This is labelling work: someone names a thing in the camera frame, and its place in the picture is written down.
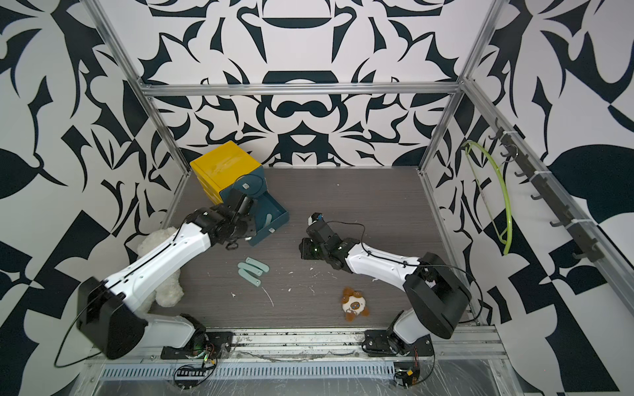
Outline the teal drawer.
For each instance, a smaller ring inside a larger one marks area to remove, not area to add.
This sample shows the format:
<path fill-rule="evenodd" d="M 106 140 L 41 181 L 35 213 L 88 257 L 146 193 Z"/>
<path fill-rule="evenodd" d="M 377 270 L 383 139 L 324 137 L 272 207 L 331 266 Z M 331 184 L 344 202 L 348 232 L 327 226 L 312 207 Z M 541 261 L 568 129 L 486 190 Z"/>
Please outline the teal drawer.
<path fill-rule="evenodd" d="M 238 177 L 227 188 L 221 192 L 221 198 L 225 201 L 229 198 L 230 192 L 237 190 L 251 198 L 258 198 L 267 192 L 267 180 L 264 175 L 264 168 L 257 167 L 254 171 Z"/>
<path fill-rule="evenodd" d="M 265 192 L 258 198 L 251 198 L 253 205 L 249 214 L 254 218 L 256 234 L 249 240 L 249 245 L 255 247 L 268 236 L 274 234 L 289 221 L 288 211 L 269 192 Z M 272 223 L 265 228 L 265 220 L 271 213 Z"/>

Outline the mint folding knife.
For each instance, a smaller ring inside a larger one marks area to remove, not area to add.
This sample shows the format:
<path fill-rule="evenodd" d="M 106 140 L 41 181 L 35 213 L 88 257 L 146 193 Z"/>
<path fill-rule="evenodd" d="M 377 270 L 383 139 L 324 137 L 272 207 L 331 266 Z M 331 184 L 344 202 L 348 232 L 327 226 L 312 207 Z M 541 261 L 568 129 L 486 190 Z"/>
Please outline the mint folding knife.
<path fill-rule="evenodd" d="M 256 277 L 255 275 L 253 275 L 252 273 L 244 270 L 244 269 L 239 269 L 238 271 L 239 275 L 244 279 L 247 280 L 249 283 L 251 283 L 252 285 L 254 285 L 255 287 L 260 287 L 261 286 L 261 280 Z"/>
<path fill-rule="evenodd" d="M 238 267 L 239 269 L 245 270 L 246 272 L 251 272 L 256 277 L 261 277 L 264 273 L 263 270 L 260 269 L 259 267 L 251 265 L 251 264 L 247 264 L 246 262 L 240 262 L 238 264 Z"/>
<path fill-rule="evenodd" d="M 265 224 L 264 224 L 265 228 L 267 228 L 272 223 L 272 218 L 273 218 L 272 214 L 268 213 L 266 216 Z"/>
<path fill-rule="evenodd" d="M 267 264 L 260 262 L 259 260 L 253 259 L 252 257 L 247 257 L 245 262 L 249 265 L 257 267 L 262 272 L 268 273 L 270 271 L 270 267 Z"/>

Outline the mint folding knife top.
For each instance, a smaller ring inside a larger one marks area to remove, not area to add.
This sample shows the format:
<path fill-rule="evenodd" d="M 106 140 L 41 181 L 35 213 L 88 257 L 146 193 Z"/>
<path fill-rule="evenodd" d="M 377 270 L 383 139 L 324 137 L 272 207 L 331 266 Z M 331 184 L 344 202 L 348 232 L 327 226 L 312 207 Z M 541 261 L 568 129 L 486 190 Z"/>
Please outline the mint folding knife top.
<path fill-rule="evenodd" d="M 249 265 L 257 267 L 262 272 L 268 273 L 270 271 L 270 267 L 267 264 L 260 262 L 259 260 L 253 259 L 252 257 L 247 257 L 245 262 Z"/>

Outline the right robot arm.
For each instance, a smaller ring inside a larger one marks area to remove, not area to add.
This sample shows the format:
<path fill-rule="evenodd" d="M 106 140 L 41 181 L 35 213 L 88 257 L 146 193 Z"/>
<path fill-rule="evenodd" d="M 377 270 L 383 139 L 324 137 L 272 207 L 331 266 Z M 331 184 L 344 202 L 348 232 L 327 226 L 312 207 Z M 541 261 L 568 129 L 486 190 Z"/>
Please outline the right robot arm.
<path fill-rule="evenodd" d="M 308 220 L 300 244 L 304 260 L 320 260 L 333 269 L 375 278 L 403 291 L 411 305 L 386 330 L 388 349 L 401 354 L 420 339 L 449 339 L 471 302 L 469 288 L 436 254 L 406 257 L 370 247 L 361 239 L 344 239 L 322 214 Z"/>

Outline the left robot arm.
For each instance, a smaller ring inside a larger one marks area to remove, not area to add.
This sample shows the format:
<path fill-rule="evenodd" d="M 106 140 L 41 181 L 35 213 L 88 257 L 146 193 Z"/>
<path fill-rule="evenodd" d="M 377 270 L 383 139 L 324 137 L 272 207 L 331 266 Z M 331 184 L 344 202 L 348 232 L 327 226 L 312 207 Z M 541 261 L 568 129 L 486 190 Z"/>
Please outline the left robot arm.
<path fill-rule="evenodd" d="M 150 294 L 194 257 L 219 245 L 237 248 L 256 234 L 254 198 L 238 190 L 229 200 L 189 214 L 182 225 L 148 254 L 110 275 L 79 286 L 77 328 L 107 359 L 146 347 L 171 347 L 198 358 L 208 350 L 206 331 L 192 316 L 140 311 Z"/>

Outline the yellow drawer cabinet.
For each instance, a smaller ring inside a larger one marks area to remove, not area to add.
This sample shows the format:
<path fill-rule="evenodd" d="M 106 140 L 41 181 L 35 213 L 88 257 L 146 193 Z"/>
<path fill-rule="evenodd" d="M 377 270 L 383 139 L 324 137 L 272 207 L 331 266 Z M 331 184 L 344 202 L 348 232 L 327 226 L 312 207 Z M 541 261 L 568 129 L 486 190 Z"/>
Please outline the yellow drawer cabinet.
<path fill-rule="evenodd" d="M 255 158 L 230 141 L 191 161 L 196 179 L 213 204 L 221 204 L 221 192 L 238 177 L 262 166 Z"/>

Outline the brown white plush puppy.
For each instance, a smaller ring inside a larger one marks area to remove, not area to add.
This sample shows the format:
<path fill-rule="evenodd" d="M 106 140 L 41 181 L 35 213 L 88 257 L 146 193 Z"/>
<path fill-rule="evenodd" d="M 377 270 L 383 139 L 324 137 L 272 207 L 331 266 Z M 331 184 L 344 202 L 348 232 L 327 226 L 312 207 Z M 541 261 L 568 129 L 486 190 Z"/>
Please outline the brown white plush puppy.
<path fill-rule="evenodd" d="M 361 291 L 346 287 L 343 290 L 341 303 L 344 317 L 348 322 L 352 322 L 359 316 L 369 315 L 368 304 Z"/>

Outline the black hook rack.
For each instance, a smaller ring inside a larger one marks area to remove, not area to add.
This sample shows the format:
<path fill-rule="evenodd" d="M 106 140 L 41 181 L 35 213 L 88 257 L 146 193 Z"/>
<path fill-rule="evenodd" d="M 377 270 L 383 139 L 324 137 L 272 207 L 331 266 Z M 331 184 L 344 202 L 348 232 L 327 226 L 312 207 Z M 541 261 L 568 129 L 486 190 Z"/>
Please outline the black hook rack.
<path fill-rule="evenodd" d="M 576 243 L 572 256 L 576 260 L 587 259 L 596 263 L 606 258 L 599 246 L 599 239 L 590 230 L 592 221 L 581 213 L 581 209 L 573 202 L 554 174 L 546 169 L 546 165 L 537 157 L 533 150 L 525 143 L 521 134 L 516 130 L 506 130 L 495 121 L 495 134 L 492 140 L 498 140 L 505 148 L 503 157 L 508 162 L 515 162 L 519 171 L 515 176 L 530 182 L 536 194 L 531 198 L 544 201 L 556 219 L 550 223 L 553 228 L 563 227 Z"/>

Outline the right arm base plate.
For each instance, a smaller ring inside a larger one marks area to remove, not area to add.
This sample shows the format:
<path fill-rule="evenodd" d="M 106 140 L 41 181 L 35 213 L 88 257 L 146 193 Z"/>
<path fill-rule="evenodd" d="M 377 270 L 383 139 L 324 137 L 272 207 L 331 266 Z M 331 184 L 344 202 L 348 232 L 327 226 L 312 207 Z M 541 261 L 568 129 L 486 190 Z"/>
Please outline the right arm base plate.
<path fill-rule="evenodd" d="M 362 350 L 370 357 L 428 357 L 434 355 L 431 337 L 424 336 L 415 343 L 408 344 L 396 336 L 392 330 L 366 330 L 361 344 Z"/>

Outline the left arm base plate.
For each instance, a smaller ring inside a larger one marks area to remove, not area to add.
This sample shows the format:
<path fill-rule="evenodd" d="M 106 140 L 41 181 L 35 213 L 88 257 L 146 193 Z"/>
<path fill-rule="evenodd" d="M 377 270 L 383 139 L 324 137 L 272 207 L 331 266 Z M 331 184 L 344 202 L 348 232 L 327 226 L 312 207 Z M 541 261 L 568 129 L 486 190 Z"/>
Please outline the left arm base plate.
<path fill-rule="evenodd" d="M 234 333 L 226 331 L 196 332 L 182 348 L 165 346 L 160 358 L 162 360 L 220 358 L 224 352 L 231 351 L 233 336 Z"/>

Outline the green bow on wall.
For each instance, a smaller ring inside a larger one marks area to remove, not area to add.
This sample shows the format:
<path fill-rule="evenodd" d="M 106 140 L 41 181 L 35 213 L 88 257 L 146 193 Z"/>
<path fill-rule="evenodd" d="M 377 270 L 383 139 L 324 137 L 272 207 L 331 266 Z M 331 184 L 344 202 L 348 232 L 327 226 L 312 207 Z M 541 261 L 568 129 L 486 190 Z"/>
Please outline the green bow on wall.
<path fill-rule="evenodd" d="M 475 207 L 483 206 L 486 210 L 495 239 L 501 245 L 501 255 L 505 257 L 513 242 L 513 212 L 502 168 L 489 150 L 474 140 L 462 143 L 461 150 L 479 194 Z"/>

